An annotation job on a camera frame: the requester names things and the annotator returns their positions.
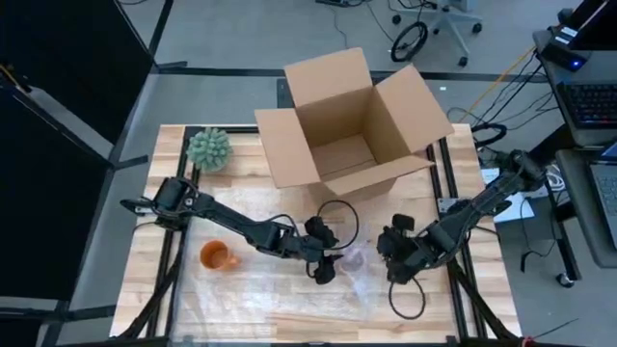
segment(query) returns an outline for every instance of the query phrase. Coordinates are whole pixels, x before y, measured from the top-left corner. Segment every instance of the wooden table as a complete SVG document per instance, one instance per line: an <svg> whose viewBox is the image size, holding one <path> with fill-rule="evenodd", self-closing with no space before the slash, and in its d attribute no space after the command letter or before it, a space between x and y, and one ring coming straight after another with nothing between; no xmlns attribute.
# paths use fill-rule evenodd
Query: wooden table
<svg viewBox="0 0 617 347"><path fill-rule="evenodd" d="M447 142L458 192L461 197L473 197L484 189L484 184L469 126L454 124L454 128ZM161 127L145 196L153 197L163 178L175 175L184 129L184 125ZM230 141L234 154L228 166L216 174L202 174L200 189L254 220L287 213L304 232L301 225L316 213L320 201L313 201L305 188L275 188L258 134L232 134ZM434 146L439 153L439 145ZM439 154L437 165L447 196ZM189 177L190 165L185 172ZM304 262L260 254L235 233L193 219L175 302L174 340L190 336L193 341L212 342L444 342L446 335L456 335L445 267L418 274L416 278L426 292L426 310L416 321L405 321L389 307L386 267L375 251L377 236L383 226L389 225L392 214L415 217L416 229L437 218L429 170L398 178L388 194L355 203L355 208L361 219L361 236L354 252L365 259L365 266L347 273L337 266L336 278L327 285L309 279ZM335 209L325 215L325 221L342 242L351 237L354 219L348 210ZM484 219L481 225L495 229L491 219ZM135 232L111 335L121 333L151 295L163 235L156 226ZM199 251L212 239L225 241L242 264L228 273L202 268ZM476 229L469 247L481 295L506 327L520 334L496 236ZM420 306L413 283L395 285L393 300L407 314L415 314ZM465 295L464 302L469 332L473 334L471 308ZM159 322L167 317L167 306L168 300L164 300ZM159 334L164 325L159 325Z"/></svg>

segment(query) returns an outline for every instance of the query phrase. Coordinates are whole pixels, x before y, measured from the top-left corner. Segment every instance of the orange cup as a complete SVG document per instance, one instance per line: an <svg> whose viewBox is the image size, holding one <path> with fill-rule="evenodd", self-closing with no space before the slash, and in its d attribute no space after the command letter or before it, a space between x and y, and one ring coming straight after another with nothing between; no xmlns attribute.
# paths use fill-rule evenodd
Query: orange cup
<svg viewBox="0 0 617 347"><path fill-rule="evenodd" d="M229 270L240 263L240 258L233 255L223 241L214 240L203 245L200 261L206 269Z"/></svg>

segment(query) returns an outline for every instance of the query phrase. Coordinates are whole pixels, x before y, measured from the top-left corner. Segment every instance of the gray floor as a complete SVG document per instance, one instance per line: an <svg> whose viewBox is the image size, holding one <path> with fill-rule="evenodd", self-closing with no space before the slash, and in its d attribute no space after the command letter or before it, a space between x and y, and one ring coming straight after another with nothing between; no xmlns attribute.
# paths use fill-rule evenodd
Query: gray floor
<svg viewBox="0 0 617 347"><path fill-rule="evenodd" d="M473 37L469 33L470 24L461 25L472 51L465 69L456 66L461 53L450 38L442 34L430 38L414 64L421 71L500 73L532 45L533 30L554 23L559 9L576 4L577 1L571 0L542 3L533 0L479 0L475 12L484 16L484 31ZM150 40L162 5L163 0L149 0L125 7L145 42ZM400 29L390 23L392 13L386 1L373 0L371 6L386 30L395 35ZM347 33L349 45L363 48L372 69L396 70L402 67L389 60L389 42L366 6L335 10L339 27ZM185 60L190 67L281 68L288 63L343 48L342 36L335 31L333 20L332 12L311 0L175 1L156 60L159 63ZM406 17L403 24L411 21ZM427 81L427 84L444 110L455 106L470 107L490 86L486 82ZM547 85L528 85L500 119L524 109L548 91ZM489 95L478 105L476 112L486 110L494 97L495 93ZM54 107L52 102L46 102L48 108ZM158 126L162 123L254 123L255 108L272 107L276 107L276 78L150 76L136 108L137 119L122 156L129 158L151 153ZM60 117L69 118L62 113L56 111ZM509 124L521 124L532 115L532 112L525 113ZM454 112L451 119L456 121L461 116L461 113ZM522 129L510 132L495 148L531 149L561 122L558 111L546 113ZM139 196L147 172L148 167L142 166L120 172L114 178L86 271L75 294L74 308L116 302L130 247L129 230L135 223L118 201ZM529 221L527 229L533 247L543 250L550 244L546 241L549 211L540 203L536 214L538 217ZM556 249L546 259L531 258L527 272L522 274L519 260L524 241L520 223L498 226L523 332L540 334L579 318L567 328L541 340L588 346L613 345L610 335L617 322L617 302L613 299L617 292L617 271L601 270L594 264L576 220L567 224L567 230L584 277L572 289L563 289L553 280L563 271ZM35 307L49 305L41 302ZM101 339L107 336L110 325L110 319L67 324L61 341Z"/></svg>

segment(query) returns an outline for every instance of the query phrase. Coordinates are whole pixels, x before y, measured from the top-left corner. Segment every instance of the cardboard box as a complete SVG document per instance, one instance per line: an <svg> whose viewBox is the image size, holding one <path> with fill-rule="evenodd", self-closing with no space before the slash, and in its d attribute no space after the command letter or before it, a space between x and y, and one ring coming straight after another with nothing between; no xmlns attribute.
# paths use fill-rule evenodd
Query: cardboard box
<svg viewBox="0 0 617 347"><path fill-rule="evenodd" d="M389 190L433 164L415 152L454 131L411 66L375 87L360 48L284 70L295 109L255 110L278 188L319 185L339 197Z"/></svg>

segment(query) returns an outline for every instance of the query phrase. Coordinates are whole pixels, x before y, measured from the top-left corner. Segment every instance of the green succulent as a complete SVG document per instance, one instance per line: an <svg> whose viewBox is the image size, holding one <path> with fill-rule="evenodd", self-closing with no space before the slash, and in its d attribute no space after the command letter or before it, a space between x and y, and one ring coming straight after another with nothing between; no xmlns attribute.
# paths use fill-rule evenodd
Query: green succulent
<svg viewBox="0 0 617 347"><path fill-rule="evenodd" d="M186 150L195 167L205 172L218 172L228 163L232 153L228 133L211 127L192 137Z"/></svg>

